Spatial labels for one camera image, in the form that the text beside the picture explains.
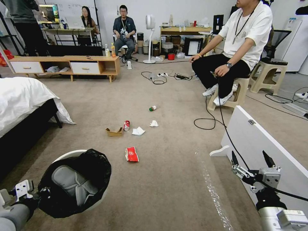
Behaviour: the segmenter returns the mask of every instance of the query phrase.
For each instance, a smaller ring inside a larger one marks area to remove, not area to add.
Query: black bed frame
[[[55,117],[59,128],[62,125],[56,115],[58,108],[49,99],[23,121],[0,138],[0,179],[2,179],[20,159],[34,146],[47,131],[48,121]]]

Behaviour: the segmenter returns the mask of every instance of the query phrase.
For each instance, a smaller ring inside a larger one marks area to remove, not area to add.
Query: white t-shirt
[[[241,16],[243,13],[242,9],[235,11],[228,22],[223,26],[222,30],[219,32],[219,35],[226,39],[224,47],[224,55],[232,58],[237,50],[243,45],[246,38],[250,38],[254,41],[254,46],[244,55],[242,58],[245,61],[250,70],[259,62],[262,51],[267,44],[269,39],[269,34],[272,26],[273,15],[269,6],[263,4],[262,1],[257,5],[250,19],[244,26],[245,22],[249,18],[249,15],[246,17]],[[238,34],[242,27],[244,26],[241,33],[235,38],[236,25],[240,18],[237,32]]]

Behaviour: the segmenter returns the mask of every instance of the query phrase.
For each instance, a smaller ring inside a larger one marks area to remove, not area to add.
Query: whiteboard
[[[45,0],[46,4],[56,4],[59,10],[59,17],[60,19],[66,16],[82,16],[82,7],[87,6],[90,9],[91,18],[95,21],[97,25],[97,17],[95,11],[94,0],[74,0],[72,3],[67,0]]]

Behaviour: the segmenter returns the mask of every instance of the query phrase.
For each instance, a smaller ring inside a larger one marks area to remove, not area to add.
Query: black garbage bag
[[[54,172],[61,166],[67,166],[67,169],[76,171],[97,189],[96,193],[87,198],[83,205],[78,205],[76,197],[71,196],[52,179]],[[79,157],[56,161],[48,167],[38,185],[39,191],[45,187],[50,188],[50,198],[42,197],[38,207],[54,218],[65,218],[81,213],[102,198],[110,176],[111,165],[106,155],[94,149],[87,150]]]

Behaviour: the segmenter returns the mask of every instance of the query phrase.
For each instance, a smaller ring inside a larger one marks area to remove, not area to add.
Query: lanyard
[[[121,21],[122,21],[123,28],[124,28],[124,29],[125,29],[125,31],[126,31],[127,19],[126,19],[126,21],[125,21],[125,26],[124,26],[124,23],[123,23],[123,20],[122,20],[122,19],[121,19]]]
[[[254,11],[255,11],[255,9],[257,8],[257,6],[258,6],[258,5],[256,5],[256,7],[253,9],[253,11],[251,12],[251,14],[249,15],[249,18],[246,20],[246,22],[245,22],[245,24],[243,25],[243,27],[242,27],[242,29],[240,30],[240,32],[239,32],[238,34],[236,34],[236,33],[237,33],[237,27],[238,27],[238,24],[239,24],[240,19],[241,19],[242,15],[243,15],[243,12],[242,12],[242,14],[241,14],[240,18],[239,18],[239,19],[238,19],[238,21],[237,21],[236,31],[235,31],[235,37],[237,37],[237,36],[238,36],[238,35],[242,32],[242,30],[244,29],[244,27],[245,27],[246,23],[247,23],[247,22],[248,22],[248,20],[250,19],[251,15],[254,13]]]

